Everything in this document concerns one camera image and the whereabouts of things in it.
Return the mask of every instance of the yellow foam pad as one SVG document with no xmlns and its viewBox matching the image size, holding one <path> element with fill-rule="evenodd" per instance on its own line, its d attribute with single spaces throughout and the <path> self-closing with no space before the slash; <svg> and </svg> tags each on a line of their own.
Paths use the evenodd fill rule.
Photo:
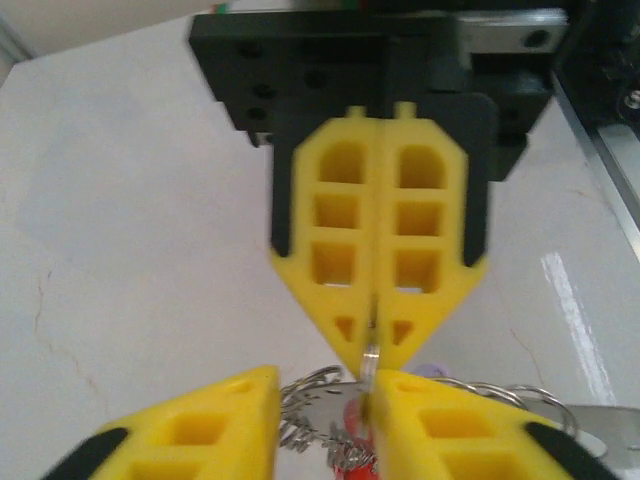
<svg viewBox="0 0 640 480">
<path fill-rule="evenodd" d="M 530 412 L 426 378 L 384 370 L 372 396 L 385 480 L 570 480 L 528 436 Z"/>
<path fill-rule="evenodd" d="M 280 418 L 278 371 L 261 367 L 106 425 L 125 441 L 95 480 L 267 480 Z"/>
<path fill-rule="evenodd" d="M 463 263 L 466 153 L 433 121 L 353 107 L 294 152 L 292 252 L 272 263 L 358 375 L 372 311 L 401 368 L 482 278 Z"/>
</svg>

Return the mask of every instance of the crack in surface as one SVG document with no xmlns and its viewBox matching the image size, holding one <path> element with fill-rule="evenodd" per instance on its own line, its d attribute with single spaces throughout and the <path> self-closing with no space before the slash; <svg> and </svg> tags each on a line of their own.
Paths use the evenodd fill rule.
<svg viewBox="0 0 640 480">
<path fill-rule="evenodd" d="M 42 333 L 42 309 L 44 305 L 45 289 L 49 285 L 52 273 L 53 270 L 49 270 L 45 282 L 43 282 L 41 276 L 38 277 L 38 310 L 36 311 L 36 315 L 33 320 L 33 333 L 36 337 L 36 340 L 41 345 L 44 345 L 47 350 L 49 350 L 49 353 L 51 353 L 52 355 L 60 355 L 73 363 L 76 375 L 78 375 L 78 377 L 87 385 L 87 387 L 89 387 L 89 390 L 91 390 L 91 393 L 94 395 L 96 400 L 98 400 L 98 402 L 102 405 L 102 409 L 104 411 L 106 419 L 109 420 L 111 418 L 111 414 L 107 398 L 104 395 L 104 392 L 102 392 L 98 384 L 95 382 L 95 380 L 93 380 L 93 378 L 91 378 L 91 376 L 84 370 L 78 357 L 64 345 L 55 344 L 52 339 Z"/>
<path fill-rule="evenodd" d="M 500 288 L 500 284 L 499 284 L 498 279 L 497 279 L 497 277 L 495 275 L 494 275 L 494 279 L 496 281 L 496 291 L 498 292 L 498 296 L 500 297 L 500 303 L 502 304 L 502 308 L 504 308 L 506 310 L 506 312 L 509 315 L 509 317 L 512 317 L 513 316 L 513 312 L 511 312 L 511 309 L 507 305 L 507 302 L 504 299 L 504 295 L 502 295 L 502 289 Z M 527 347 L 522 340 L 520 340 L 520 337 L 518 337 L 518 335 L 516 334 L 516 331 L 512 327 L 509 327 L 509 331 L 511 332 L 511 336 L 514 338 L 514 340 L 516 342 L 518 342 L 518 344 L 522 348 L 524 348 L 526 350 L 526 352 L 529 354 L 529 357 L 531 357 L 531 361 L 533 362 L 533 366 L 536 369 L 536 374 L 538 375 L 538 380 L 540 380 L 540 385 L 543 388 L 546 389 L 547 386 L 545 385 L 544 379 L 542 378 L 542 371 L 540 370 L 540 365 L 538 364 L 538 360 L 536 359 L 536 356 L 533 354 L 531 349 L 529 347 Z"/>
</svg>

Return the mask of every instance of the purple object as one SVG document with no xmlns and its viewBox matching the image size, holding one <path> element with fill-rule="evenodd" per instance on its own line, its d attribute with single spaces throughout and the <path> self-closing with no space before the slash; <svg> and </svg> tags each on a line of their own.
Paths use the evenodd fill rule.
<svg viewBox="0 0 640 480">
<path fill-rule="evenodd" d="M 426 378 L 450 376 L 449 369 L 447 367 L 435 363 L 423 363 L 422 365 L 414 368 L 412 373 Z"/>
</svg>

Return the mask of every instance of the black rubber tip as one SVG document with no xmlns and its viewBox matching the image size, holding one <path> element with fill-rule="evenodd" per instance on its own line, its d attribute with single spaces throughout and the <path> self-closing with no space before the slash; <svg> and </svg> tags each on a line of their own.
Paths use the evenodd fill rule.
<svg viewBox="0 0 640 480">
<path fill-rule="evenodd" d="M 618 480 L 600 460 L 592 457 L 566 433 L 535 422 L 524 428 L 576 480 Z"/>
<path fill-rule="evenodd" d="M 128 434 L 125 428 L 114 428 L 94 435 L 78 445 L 42 480 L 89 480 Z"/>
</svg>

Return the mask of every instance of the white countertop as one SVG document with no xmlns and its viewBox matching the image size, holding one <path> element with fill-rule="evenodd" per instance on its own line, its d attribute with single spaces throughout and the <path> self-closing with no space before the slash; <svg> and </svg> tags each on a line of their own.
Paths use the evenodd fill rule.
<svg viewBox="0 0 640 480">
<path fill-rule="evenodd" d="M 2 479 L 253 366 L 337 362 L 267 261 L 269 151 L 212 100 L 187 25 L 17 65 L 0 89 Z M 555 102 L 491 223 L 487 278 L 408 367 L 640 406 L 640 265 Z M 279 478 L 315 468 L 281 458 Z"/>
</svg>

